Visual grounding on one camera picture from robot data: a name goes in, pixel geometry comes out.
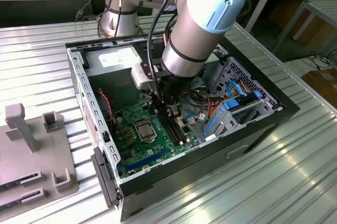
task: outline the cpu socket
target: cpu socket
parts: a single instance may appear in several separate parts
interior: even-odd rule
[[[133,126],[135,127],[141,141],[151,144],[156,139],[157,133],[154,130],[149,118],[137,121]]]

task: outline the metal table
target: metal table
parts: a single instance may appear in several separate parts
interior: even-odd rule
[[[316,15],[337,28],[337,0],[303,1],[294,16],[290,19],[289,23],[286,25],[282,33],[277,38],[276,43],[272,49],[273,53],[277,51],[277,49],[285,40],[287,34],[290,32],[290,30],[293,28],[293,26],[296,24],[296,22],[302,16],[303,12],[306,9],[312,13],[310,15],[312,16],[311,20]],[[330,42],[330,44],[325,49],[323,49],[322,54],[326,53],[336,42],[337,38]]]
[[[160,19],[162,30],[170,16]],[[141,18],[147,31],[152,17]],[[301,110],[257,149],[143,210],[125,223],[335,223],[336,109],[289,72],[243,28],[226,37]],[[0,29],[0,121],[3,106],[21,102],[26,117],[62,113],[80,189],[4,223],[117,223],[106,207],[93,153],[75,99],[65,43],[97,39],[96,23]]]

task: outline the cardboard box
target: cardboard box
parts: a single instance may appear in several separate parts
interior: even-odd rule
[[[302,79],[337,108],[337,69],[313,70],[304,74]]]

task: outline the green circuit board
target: green circuit board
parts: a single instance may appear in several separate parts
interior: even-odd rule
[[[130,176],[141,171],[142,168],[151,167],[199,145],[199,141],[190,130],[189,125],[184,127],[185,130],[177,126],[185,139],[182,145],[181,143],[176,144],[173,142],[159,116],[156,114],[151,115],[148,107],[148,103],[138,104],[122,108],[114,113],[117,122],[114,124],[113,138],[121,155],[121,161],[117,165],[121,178]],[[151,121],[152,127],[157,134],[152,143],[141,141],[139,130],[136,130],[135,125],[137,122],[144,119]],[[140,161],[145,163],[142,163],[139,167],[130,168],[130,166]]]

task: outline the motherboard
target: motherboard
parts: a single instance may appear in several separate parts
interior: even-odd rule
[[[117,165],[121,178],[200,144],[181,117],[157,115],[151,112],[149,103],[119,109],[114,112],[114,118],[113,139],[121,155]]]

